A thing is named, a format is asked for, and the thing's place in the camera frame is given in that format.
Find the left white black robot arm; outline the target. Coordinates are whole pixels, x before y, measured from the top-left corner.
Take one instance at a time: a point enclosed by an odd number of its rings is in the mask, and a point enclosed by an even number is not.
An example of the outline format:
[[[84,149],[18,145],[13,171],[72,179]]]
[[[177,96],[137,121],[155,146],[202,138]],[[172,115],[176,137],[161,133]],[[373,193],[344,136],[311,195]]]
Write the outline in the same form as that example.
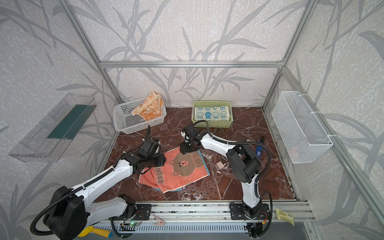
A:
[[[137,214],[135,201],[126,195],[96,202],[120,181],[151,168],[164,165],[161,145],[151,138],[151,128],[138,146],[118,157],[115,163],[95,177],[72,188],[57,189],[50,204],[33,219],[30,232],[36,236],[56,235],[61,240],[73,240],[84,229],[105,219],[132,218]]]

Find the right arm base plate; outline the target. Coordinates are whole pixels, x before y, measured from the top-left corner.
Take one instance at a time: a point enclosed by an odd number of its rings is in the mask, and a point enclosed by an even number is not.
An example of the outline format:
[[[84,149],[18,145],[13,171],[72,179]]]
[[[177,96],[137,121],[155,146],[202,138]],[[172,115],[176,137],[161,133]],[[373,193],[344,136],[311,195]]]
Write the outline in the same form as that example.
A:
[[[257,206],[258,210],[249,217],[247,215],[247,211],[245,211],[245,207],[243,204],[230,203],[230,214],[232,220],[269,220],[270,219],[270,208],[268,204],[260,204]]]

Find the teal patterned towel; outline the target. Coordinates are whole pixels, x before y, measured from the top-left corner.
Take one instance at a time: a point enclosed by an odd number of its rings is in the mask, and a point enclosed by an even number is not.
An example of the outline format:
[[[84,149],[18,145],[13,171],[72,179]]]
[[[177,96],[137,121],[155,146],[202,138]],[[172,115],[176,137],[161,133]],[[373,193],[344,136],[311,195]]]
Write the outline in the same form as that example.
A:
[[[228,106],[219,107],[195,107],[193,114],[194,121],[225,121],[230,120],[230,109]]]

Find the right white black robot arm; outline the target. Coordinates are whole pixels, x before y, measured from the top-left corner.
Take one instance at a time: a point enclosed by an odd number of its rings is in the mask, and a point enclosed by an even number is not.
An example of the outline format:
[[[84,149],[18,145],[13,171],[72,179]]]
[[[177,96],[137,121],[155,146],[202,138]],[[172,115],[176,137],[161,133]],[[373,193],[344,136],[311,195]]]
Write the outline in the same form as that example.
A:
[[[270,151],[261,143],[236,142],[219,138],[210,132],[208,121],[202,120],[202,122],[206,124],[206,130],[200,131],[195,124],[190,124],[181,131],[185,141],[180,144],[180,152],[185,155],[203,148],[226,157],[234,176],[242,184],[242,204],[246,218],[250,220],[257,218],[262,212],[262,206],[265,205],[262,201],[264,196],[269,196],[270,203],[273,203],[270,191],[259,193],[259,180],[272,163]],[[268,163],[264,169],[261,169],[260,157],[257,156],[252,145],[262,148],[267,154]]]

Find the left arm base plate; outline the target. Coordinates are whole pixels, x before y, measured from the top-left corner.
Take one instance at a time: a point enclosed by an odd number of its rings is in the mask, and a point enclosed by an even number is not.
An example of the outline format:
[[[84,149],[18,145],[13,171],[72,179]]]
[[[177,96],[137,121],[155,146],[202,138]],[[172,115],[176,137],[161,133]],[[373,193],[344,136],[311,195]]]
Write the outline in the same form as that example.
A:
[[[135,206],[134,214],[129,218],[131,221],[148,221],[151,215],[151,204],[138,204]]]

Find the red patterned towel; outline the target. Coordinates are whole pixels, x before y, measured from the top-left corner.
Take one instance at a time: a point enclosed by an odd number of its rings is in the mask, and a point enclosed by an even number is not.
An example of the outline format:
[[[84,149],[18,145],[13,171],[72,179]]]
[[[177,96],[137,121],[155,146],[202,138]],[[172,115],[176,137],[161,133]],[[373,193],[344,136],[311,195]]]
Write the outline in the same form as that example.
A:
[[[150,169],[140,175],[139,183],[162,193],[177,192],[210,175],[200,151],[183,155],[180,148],[164,153],[166,162],[162,167]]]

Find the orange patterned towel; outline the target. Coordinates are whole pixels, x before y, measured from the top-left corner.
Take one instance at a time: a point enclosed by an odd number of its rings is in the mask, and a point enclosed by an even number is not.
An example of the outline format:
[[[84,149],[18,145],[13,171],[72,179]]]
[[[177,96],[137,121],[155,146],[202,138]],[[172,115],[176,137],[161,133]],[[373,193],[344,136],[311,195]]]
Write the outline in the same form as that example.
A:
[[[152,91],[141,105],[132,110],[132,115],[139,115],[148,122],[162,116],[163,106],[162,96],[158,92]]]

